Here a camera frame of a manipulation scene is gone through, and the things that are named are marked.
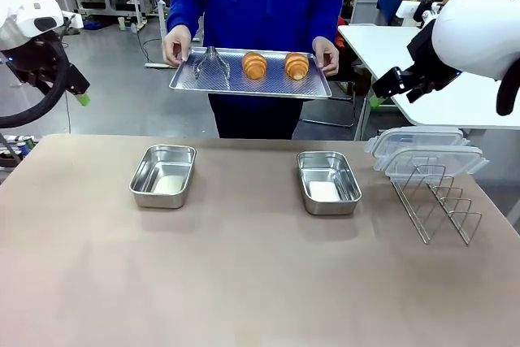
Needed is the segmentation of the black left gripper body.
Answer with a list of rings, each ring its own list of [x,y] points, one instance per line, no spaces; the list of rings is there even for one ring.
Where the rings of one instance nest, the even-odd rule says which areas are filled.
[[[6,50],[7,66],[22,81],[37,87],[44,95],[59,75],[65,75],[65,89],[73,95],[87,92],[90,83],[72,64],[59,36],[38,36],[22,46]]]

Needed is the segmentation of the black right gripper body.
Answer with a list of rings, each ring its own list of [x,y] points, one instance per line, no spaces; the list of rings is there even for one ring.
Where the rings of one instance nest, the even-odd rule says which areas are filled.
[[[444,64],[435,52],[432,33],[436,20],[432,20],[420,30],[417,36],[407,45],[414,64],[409,68],[412,79],[428,79],[435,81],[435,89],[440,91],[458,78],[461,71]]]

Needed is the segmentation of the person's left hand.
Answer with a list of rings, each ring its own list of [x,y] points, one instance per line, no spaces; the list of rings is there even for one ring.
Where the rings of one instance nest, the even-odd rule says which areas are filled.
[[[336,46],[326,37],[318,36],[312,41],[314,55],[318,67],[325,76],[335,76],[339,71],[340,53]]]

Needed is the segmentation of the person's right hand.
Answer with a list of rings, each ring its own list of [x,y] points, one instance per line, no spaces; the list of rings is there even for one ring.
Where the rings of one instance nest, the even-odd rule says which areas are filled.
[[[162,40],[162,56],[165,63],[178,67],[186,62],[191,42],[192,36],[188,27],[183,24],[175,26]]]

